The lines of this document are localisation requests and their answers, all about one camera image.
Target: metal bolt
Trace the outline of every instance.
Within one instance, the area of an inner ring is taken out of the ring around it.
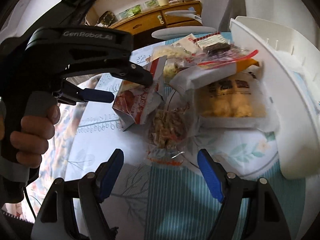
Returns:
[[[268,183],[267,179],[265,179],[265,178],[260,178],[259,181],[260,181],[261,184],[267,184]]]
[[[227,173],[227,177],[228,177],[229,179],[234,179],[234,178],[236,177],[236,175],[235,175],[233,172],[228,172],[228,173]]]
[[[93,179],[95,175],[96,175],[96,174],[95,174],[94,172],[89,172],[89,173],[87,174],[87,178],[88,178],[88,179]]]
[[[60,184],[61,182],[62,182],[62,179],[61,178],[57,178],[55,183],[56,184]]]

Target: white armrest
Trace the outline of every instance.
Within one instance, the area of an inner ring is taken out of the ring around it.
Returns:
[[[170,40],[193,34],[215,33],[217,30],[205,26],[181,26],[161,29],[152,33],[152,37],[160,40]]]
[[[191,19],[197,20],[202,24],[201,17],[196,15],[196,11],[191,11],[191,10],[169,11],[169,12],[165,12],[164,15],[191,18]]]

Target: red and white snack box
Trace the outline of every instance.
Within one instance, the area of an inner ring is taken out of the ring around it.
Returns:
[[[162,72],[165,62],[166,56],[144,66],[153,76],[153,84],[148,88],[126,80],[121,82],[112,108],[119,116],[123,130],[134,123],[144,124],[147,116],[163,101]]]

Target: finger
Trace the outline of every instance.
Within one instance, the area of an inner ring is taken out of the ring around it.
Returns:
[[[52,124],[56,124],[60,119],[60,108],[58,106],[51,106],[47,112],[48,119]]]
[[[54,136],[53,124],[44,117],[24,116],[21,119],[21,131],[47,140]]]
[[[10,135],[12,146],[22,152],[32,152],[36,154],[44,154],[49,143],[36,135],[13,131]]]
[[[2,140],[4,137],[4,120],[3,116],[0,116],[0,140]]]
[[[17,161],[24,166],[36,169],[41,164],[42,156],[36,153],[18,152]]]

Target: wooden drawer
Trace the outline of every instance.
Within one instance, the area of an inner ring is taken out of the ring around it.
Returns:
[[[202,24],[196,20],[191,20],[191,21],[182,22],[182,23],[170,24],[168,25],[168,28],[181,27],[181,26],[202,26]]]
[[[125,22],[115,29],[129,32],[132,35],[165,25],[160,11],[149,13]]]
[[[172,8],[161,10],[161,12],[162,12],[162,14],[164,16],[164,20],[165,20],[166,24],[169,25],[169,24],[189,21],[190,18],[178,17],[178,16],[169,16],[169,15],[165,15],[164,14],[165,12],[178,11],[178,10],[188,10],[189,8],[192,8],[192,7],[194,8],[194,10],[197,12],[198,15],[201,15],[201,5],[200,5],[200,3],[175,6],[175,7],[172,7]]]

